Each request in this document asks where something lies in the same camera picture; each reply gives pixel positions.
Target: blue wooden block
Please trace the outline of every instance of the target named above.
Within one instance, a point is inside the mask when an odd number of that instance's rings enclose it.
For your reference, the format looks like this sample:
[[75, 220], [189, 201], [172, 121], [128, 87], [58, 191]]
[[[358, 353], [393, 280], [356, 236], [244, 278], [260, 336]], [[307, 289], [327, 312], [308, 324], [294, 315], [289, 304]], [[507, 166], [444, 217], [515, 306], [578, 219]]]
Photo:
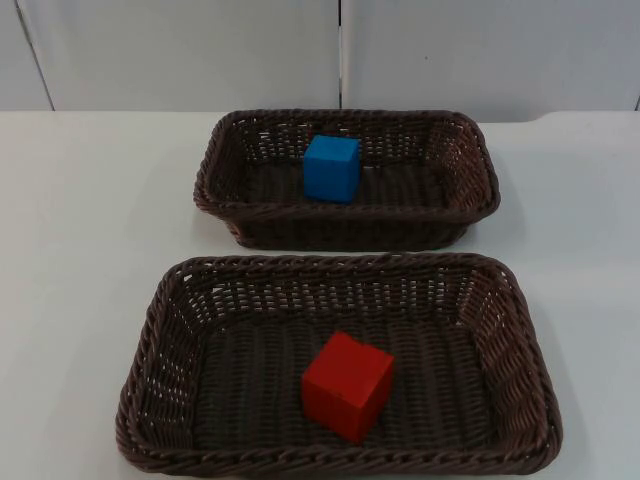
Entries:
[[355, 138], [316, 135], [304, 152], [304, 194], [316, 200], [351, 203], [360, 183]]

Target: red wooden block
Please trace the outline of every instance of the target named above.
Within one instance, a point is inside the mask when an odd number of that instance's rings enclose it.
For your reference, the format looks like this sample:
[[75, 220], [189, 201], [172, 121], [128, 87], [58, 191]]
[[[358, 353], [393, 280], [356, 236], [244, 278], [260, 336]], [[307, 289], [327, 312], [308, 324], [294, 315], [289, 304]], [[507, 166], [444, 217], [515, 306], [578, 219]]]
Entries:
[[393, 356], [337, 332], [302, 376], [307, 417], [361, 443], [391, 393]]

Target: white table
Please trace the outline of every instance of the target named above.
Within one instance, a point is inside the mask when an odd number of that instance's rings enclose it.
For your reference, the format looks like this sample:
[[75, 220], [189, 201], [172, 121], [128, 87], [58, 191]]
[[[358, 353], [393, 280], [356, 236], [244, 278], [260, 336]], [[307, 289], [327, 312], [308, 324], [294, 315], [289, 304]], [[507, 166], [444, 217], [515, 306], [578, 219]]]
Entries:
[[[220, 116], [0, 114], [3, 479], [148, 478], [114, 415], [156, 284], [252, 253], [191, 200]], [[502, 205], [454, 250], [504, 261], [529, 300], [565, 427], [534, 478], [637, 479], [640, 114], [482, 128]]]

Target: brown wicker basket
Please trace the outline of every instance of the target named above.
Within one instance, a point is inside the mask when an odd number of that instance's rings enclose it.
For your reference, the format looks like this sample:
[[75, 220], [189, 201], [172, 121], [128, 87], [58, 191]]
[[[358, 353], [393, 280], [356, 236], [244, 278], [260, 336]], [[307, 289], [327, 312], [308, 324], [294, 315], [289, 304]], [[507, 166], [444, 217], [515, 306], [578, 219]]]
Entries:
[[[302, 413], [305, 368], [336, 330], [391, 352], [361, 446]], [[147, 312], [117, 442], [175, 475], [531, 473], [562, 441], [513, 274], [478, 255], [197, 258]]]
[[[304, 196], [302, 158], [316, 134], [360, 139], [351, 205]], [[258, 110], [215, 127], [194, 200], [246, 247], [399, 251], [450, 245], [500, 194], [484, 137], [460, 113]]]

